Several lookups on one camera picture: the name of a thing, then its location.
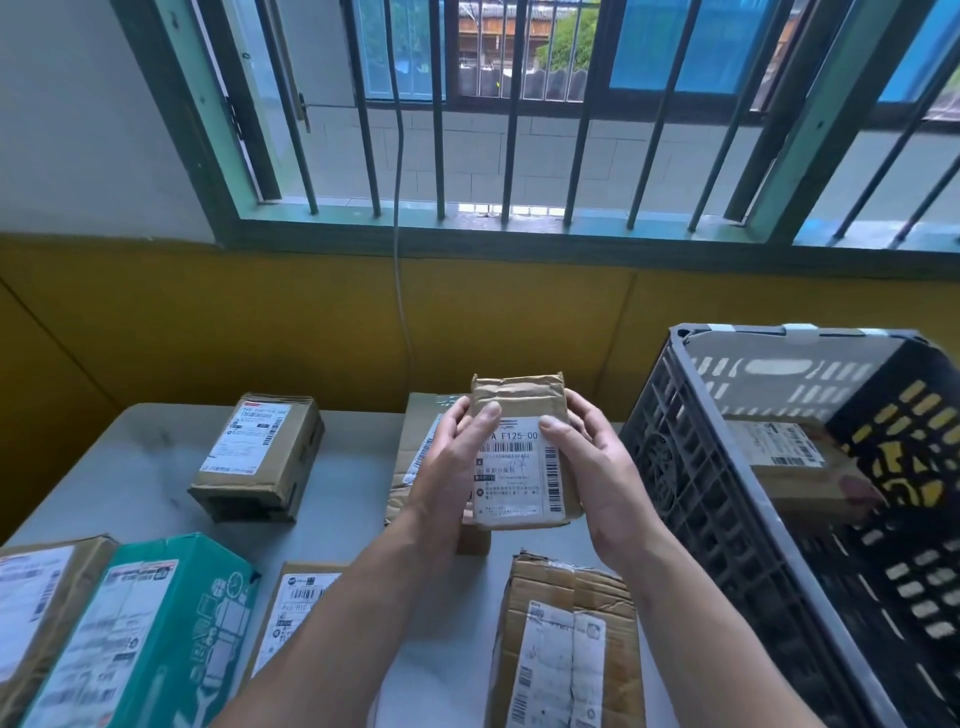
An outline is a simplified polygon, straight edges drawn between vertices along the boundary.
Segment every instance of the teal box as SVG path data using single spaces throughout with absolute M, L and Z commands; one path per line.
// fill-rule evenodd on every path
M 200 533 L 120 546 L 21 728 L 198 728 L 227 702 L 259 574 Z

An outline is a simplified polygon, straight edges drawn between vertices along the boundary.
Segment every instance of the package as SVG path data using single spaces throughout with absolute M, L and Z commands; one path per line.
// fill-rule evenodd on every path
M 396 452 L 394 479 L 390 484 L 385 524 L 396 518 L 410 496 L 410 486 L 420 471 L 423 458 L 433 445 L 433 433 L 444 412 L 463 395 L 428 395 L 411 392 L 407 400 L 407 412 L 403 417 L 400 432 L 400 447 Z M 479 528 L 473 522 L 473 503 L 464 510 L 464 525 L 460 529 L 457 553 L 461 556 L 486 556 L 490 553 L 490 531 Z
M 642 728 L 636 610 L 623 582 L 520 552 L 493 648 L 487 728 Z
M 500 425 L 477 454 L 473 519 L 492 529 L 564 525 L 583 515 L 566 457 L 540 435 L 540 417 L 569 422 L 564 375 L 481 379 L 474 375 L 470 414 L 500 402 Z
M 856 523 L 883 496 L 816 420 L 725 418 L 756 479 L 788 525 Z
M 207 725 L 258 580 L 199 533 L 118 547 L 22 728 Z
M 0 548 L 0 728 L 20 724 L 116 548 L 110 536 Z
M 293 522 L 323 436 L 313 398 L 244 395 L 190 495 L 215 522 Z
M 343 564 L 302 561 L 287 561 L 283 564 L 274 593 L 267 604 L 267 616 L 260 626 L 256 642 L 253 643 L 250 661 L 240 683 L 241 690 L 297 631 L 313 605 L 345 568 L 346 565 Z M 374 700 L 367 718 L 370 728 L 376 720 L 376 706 L 377 701 Z

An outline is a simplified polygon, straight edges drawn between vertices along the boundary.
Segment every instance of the hand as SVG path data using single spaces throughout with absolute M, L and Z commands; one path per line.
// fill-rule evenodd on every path
M 570 425 L 547 416 L 540 430 L 570 461 L 597 555 L 622 575 L 644 536 L 665 526 L 603 412 L 570 389 L 566 405 Z
M 488 403 L 475 418 L 467 414 L 469 406 L 470 398 L 460 397 L 440 418 L 407 502 L 419 512 L 422 535 L 441 568 L 457 547 L 477 452 L 500 423 L 498 402 Z

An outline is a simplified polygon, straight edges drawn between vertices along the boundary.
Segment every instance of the window bar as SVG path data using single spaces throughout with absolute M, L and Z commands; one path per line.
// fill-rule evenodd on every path
M 360 117 L 360 138 L 363 140 L 363 156 L 367 162 L 367 179 L 370 181 L 370 199 L 373 217 L 379 217 L 380 191 L 376 184 L 376 165 L 373 162 L 373 142 L 370 137 L 370 118 L 367 115 L 367 91 L 363 86 L 363 67 L 360 64 L 360 42 L 357 40 L 356 17 L 353 15 L 353 0 L 341 0 L 344 12 L 344 29 L 347 31 L 347 50 L 350 56 L 350 78 L 353 81 L 353 100 Z
M 480 77 L 482 72 L 482 66 L 480 65 L 480 59 L 483 58 L 483 0 L 477 2 L 477 92 L 476 95 L 480 95 Z
M 660 98 L 660 108 L 657 109 L 657 120 L 654 122 L 653 132 L 650 134 L 650 143 L 647 144 L 647 154 L 643 158 L 640 180 L 636 183 L 634 202 L 630 205 L 630 214 L 627 216 L 627 230 L 634 228 L 636 214 L 639 212 L 640 202 L 643 200 L 643 192 L 647 187 L 647 183 L 650 181 L 650 172 L 654 166 L 654 157 L 657 155 L 657 147 L 660 146 L 660 136 L 663 134 L 663 124 L 666 121 L 666 110 L 670 105 L 670 99 L 674 91 L 677 90 L 677 80 L 680 78 L 680 71 L 684 67 L 686 51 L 690 47 L 690 38 L 693 36 L 693 28 L 697 24 L 697 15 L 700 13 L 700 6 L 702 4 L 703 0 L 692 0 L 690 2 L 690 8 L 686 12 L 684 29 L 680 33 L 677 52 L 673 57 L 673 65 L 670 66 L 670 75 L 666 80 L 666 88 L 663 90 L 663 96 Z
M 790 16 L 790 9 L 793 7 L 793 0 L 779 0 L 779 2 L 770 0 L 770 3 L 774 7 L 767 17 L 766 27 L 763 29 L 763 40 L 756 48 L 750 66 L 750 74 L 740 88 L 740 97 L 736 100 L 736 108 L 733 110 L 733 117 L 727 127 L 727 133 L 720 144 L 720 151 L 717 152 L 717 157 L 713 161 L 713 167 L 707 177 L 707 184 L 704 185 L 704 191 L 701 193 L 700 201 L 690 218 L 690 224 L 686 227 L 690 232 L 695 232 L 700 224 L 700 218 L 703 217 L 704 208 L 707 207 L 707 202 L 710 199 L 710 193 L 717 183 L 720 170 L 723 168 L 723 164 L 727 160 L 727 154 L 733 145 L 733 138 L 736 136 L 737 129 L 740 128 L 740 122 L 743 120 L 744 114 L 756 98 L 756 90 L 763 80 L 763 74 L 766 72 L 767 66 L 770 65 L 770 59 L 777 50 L 777 41 L 780 39 L 780 33 Z
M 912 137 L 920 128 L 921 124 L 923 124 L 927 112 L 929 111 L 930 107 L 933 106 L 934 102 L 936 102 L 937 97 L 947 84 L 947 81 L 950 80 L 950 76 L 952 76 L 954 71 L 956 71 L 958 65 L 960 65 L 960 36 L 953 41 L 953 45 L 950 47 L 947 55 L 944 57 L 943 62 L 941 62 L 940 66 L 931 77 L 929 83 L 926 85 L 921 97 L 914 105 L 913 115 L 910 116 L 910 120 L 907 122 L 903 133 L 894 143 L 893 148 L 887 154 L 886 158 L 883 160 L 883 163 L 880 164 L 879 169 L 876 170 L 876 173 L 871 178 L 870 182 L 868 182 L 867 186 L 860 194 L 860 197 L 858 197 L 856 202 L 853 203 L 853 207 L 851 208 L 850 212 L 847 213 L 847 217 L 844 218 L 843 222 L 840 223 L 840 227 L 837 228 L 837 232 L 833 234 L 831 244 L 835 244 L 836 241 L 840 240 L 844 235 L 847 234 L 847 230 L 850 229 L 850 225 L 852 225 L 853 221 L 856 220 L 860 212 L 863 211 L 863 208 L 870 201 L 870 198 L 873 197 L 876 189 L 880 186 L 880 183 L 883 182 L 883 178 L 886 177 L 887 173 L 890 172 L 890 168 L 893 167 L 894 162 L 897 161 L 897 158 L 900 156 L 903 148 L 906 147 L 906 143 L 910 140 L 910 137 Z
M 910 231 L 913 230 L 913 227 L 920 222 L 920 219 L 926 215 L 926 212 L 930 209 L 930 206 L 937 201 L 937 198 L 940 197 L 941 193 L 947 189 L 947 185 L 953 181 L 953 178 L 957 176 L 957 172 L 960 172 L 960 155 L 957 155 L 957 158 L 953 161 L 953 164 L 947 168 L 947 171 L 944 172 L 943 177 L 941 177 L 936 184 L 933 185 L 933 189 L 930 190 L 929 194 L 924 197 L 924 201 L 920 203 L 920 206 L 910 215 L 910 219 L 906 221 L 906 224 L 900 228 L 893 241 L 890 243 L 889 248 L 895 250 L 900 246 L 906 236 L 910 234 Z
M 564 227 L 568 228 L 573 222 L 573 207 L 577 202 L 577 186 L 580 184 L 580 170 L 584 163 L 584 149 L 587 147 L 587 132 L 590 128 L 590 112 L 593 109 L 593 100 L 597 94 L 596 88 L 603 82 L 599 80 L 602 71 L 600 66 L 603 43 L 596 42 L 597 38 L 607 37 L 611 24 L 612 13 L 600 12 L 597 17 L 597 27 L 593 36 L 593 47 L 590 49 L 590 64 L 587 68 L 587 83 L 584 88 L 584 103 L 580 109 L 580 125 L 577 127 L 577 141 L 573 148 L 573 163 L 570 165 L 570 184 L 566 189 L 566 207 L 564 208 Z M 577 52 L 577 28 L 580 26 L 580 10 L 577 9 L 577 27 L 573 30 L 573 45 L 570 47 L 570 57 Z
M 573 60 L 577 57 L 577 36 L 580 34 L 580 13 L 583 10 L 583 7 L 583 0 L 580 0 L 577 3 L 577 20 L 573 24 L 573 42 L 570 43 L 570 58 L 566 62 L 566 86 L 564 88 L 564 101 L 569 101 L 570 99 L 570 82 L 573 80 Z
M 503 16 L 500 18 L 500 84 L 497 86 L 497 98 L 503 98 L 503 72 L 507 69 L 507 0 L 503 2 Z M 514 23 L 514 53 L 516 53 L 516 23 Z
M 510 116 L 507 120 L 507 167 L 503 176 L 503 209 L 500 220 L 506 223 L 510 219 L 510 196 L 514 191 L 514 156 L 516 155 L 516 118 L 520 107 L 520 74 L 523 73 L 526 57 L 526 43 L 523 30 L 527 27 L 527 0 L 516 0 L 516 19 L 514 20 L 514 64 L 510 77 Z M 516 42 L 517 29 L 520 29 L 520 43 Z
M 444 92 L 440 65 L 440 2 L 430 3 L 430 80 L 433 82 L 433 161 L 437 175 L 437 219 L 444 219 Z
M 546 78 L 543 80 L 543 95 L 541 101 L 546 101 L 546 89 L 550 85 L 550 66 L 553 65 L 553 34 L 557 32 L 557 8 L 558 0 L 553 3 L 553 18 L 550 20 L 550 39 L 546 46 Z
M 270 56 L 270 65 L 274 68 L 276 90 L 280 95 L 280 104 L 283 106 L 283 116 L 287 121 L 287 130 L 290 132 L 290 141 L 294 146 L 294 155 L 297 157 L 297 166 L 300 168 L 300 177 L 303 179 L 303 193 L 306 202 L 310 205 L 310 214 L 316 215 L 320 210 L 317 207 L 317 197 L 313 192 L 313 181 L 310 179 L 310 169 L 306 165 L 306 155 L 303 153 L 303 142 L 300 139 L 300 129 L 297 127 L 297 112 L 294 110 L 293 99 L 290 96 L 290 86 L 283 71 L 280 60 L 280 51 L 276 42 L 275 23 L 267 8 L 267 0 L 255 0 L 256 12 L 260 16 L 260 25 L 263 26 L 263 37 L 267 43 L 267 54 Z

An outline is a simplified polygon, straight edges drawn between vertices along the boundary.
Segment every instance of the green tree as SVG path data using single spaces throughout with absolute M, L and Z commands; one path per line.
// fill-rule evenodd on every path
M 580 31 L 577 33 L 577 52 L 573 58 L 573 70 L 589 68 L 590 54 L 593 52 L 593 37 L 597 32 L 597 16 L 599 10 L 587 9 L 580 13 Z M 550 59 L 550 70 L 566 70 L 570 63 L 570 49 L 573 47 L 573 32 L 577 27 L 577 15 L 571 13 L 557 21 L 553 29 L 553 56 Z M 548 45 L 537 49 L 537 65 L 546 68 Z

